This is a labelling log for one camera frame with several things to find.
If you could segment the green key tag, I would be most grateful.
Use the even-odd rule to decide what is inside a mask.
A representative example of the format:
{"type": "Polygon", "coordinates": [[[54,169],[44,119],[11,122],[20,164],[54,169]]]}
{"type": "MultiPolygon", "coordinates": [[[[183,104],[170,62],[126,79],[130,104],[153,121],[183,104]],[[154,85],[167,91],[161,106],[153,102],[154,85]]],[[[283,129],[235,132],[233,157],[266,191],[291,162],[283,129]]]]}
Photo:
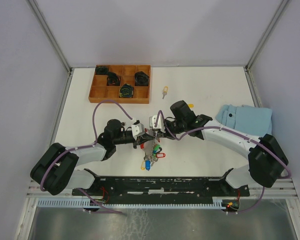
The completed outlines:
{"type": "Polygon", "coordinates": [[[161,146],[159,144],[156,144],[153,148],[153,152],[156,153],[156,152],[160,151],[160,149],[161,149],[161,146]]]}

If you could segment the blue key tag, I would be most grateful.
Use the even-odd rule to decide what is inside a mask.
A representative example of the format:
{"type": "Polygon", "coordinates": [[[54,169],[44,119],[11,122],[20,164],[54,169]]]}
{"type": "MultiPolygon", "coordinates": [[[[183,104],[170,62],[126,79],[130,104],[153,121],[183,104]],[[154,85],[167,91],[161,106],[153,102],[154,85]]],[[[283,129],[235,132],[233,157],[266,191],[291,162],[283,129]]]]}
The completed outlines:
{"type": "Polygon", "coordinates": [[[151,161],[150,160],[145,161],[145,169],[147,171],[149,171],[151,169],[151,161]]]}

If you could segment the yellow key tag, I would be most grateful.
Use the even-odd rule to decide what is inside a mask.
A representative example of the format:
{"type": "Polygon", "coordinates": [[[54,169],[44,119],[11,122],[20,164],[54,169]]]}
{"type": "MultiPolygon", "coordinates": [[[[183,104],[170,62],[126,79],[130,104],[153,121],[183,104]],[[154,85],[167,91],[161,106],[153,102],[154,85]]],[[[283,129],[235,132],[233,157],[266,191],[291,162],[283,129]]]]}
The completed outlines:
{"type": "Polygon", "coordinates": [[[141,163],[140,169],[143,170],[143,171],[146,169],[145,161],[143,161],[143,162],[141,163]]]}

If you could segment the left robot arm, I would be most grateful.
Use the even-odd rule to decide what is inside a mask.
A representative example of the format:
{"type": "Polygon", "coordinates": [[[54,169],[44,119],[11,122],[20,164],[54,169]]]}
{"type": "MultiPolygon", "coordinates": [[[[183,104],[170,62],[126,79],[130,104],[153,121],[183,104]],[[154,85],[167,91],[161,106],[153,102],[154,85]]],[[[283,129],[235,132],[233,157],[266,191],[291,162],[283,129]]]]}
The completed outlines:
{"type": "Polygon", "coordinates": [[[117,145],[132,144],[133,148],[154,139],[154,134],[136,121],[130,130],[124,129],[118,119],[107,122],[103,133],[90,145],[67,148],[56,142],[43,154],[32,168],[30,177],[40,185],[41,191],[55,196],[64,189],[82,188],[89,195],[96,195],[101,183],[89,170],[75,170],[77,166],[108,160],[117,145]]]}

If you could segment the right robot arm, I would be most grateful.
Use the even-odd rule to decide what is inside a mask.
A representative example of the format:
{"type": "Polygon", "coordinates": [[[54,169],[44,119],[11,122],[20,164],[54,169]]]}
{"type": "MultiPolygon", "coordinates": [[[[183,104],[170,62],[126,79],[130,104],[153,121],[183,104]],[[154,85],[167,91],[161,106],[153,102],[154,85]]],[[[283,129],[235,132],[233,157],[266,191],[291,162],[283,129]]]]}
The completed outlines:
{"type": "Polygon", "coordinates": [[[189,135],[220,144],[247,159],[246,165],[231,168],[223,175],[219,189],[224,195],[230,196],[252,183],[271,188],[287,171],[289,161],[274,136],[255,136],[231,129],[210,116],[196,115],[183,100],[175,102],[170,110],[172,120],[165,119],[162,111],[149,120],[159,138],[179,141],[189,135]]]}

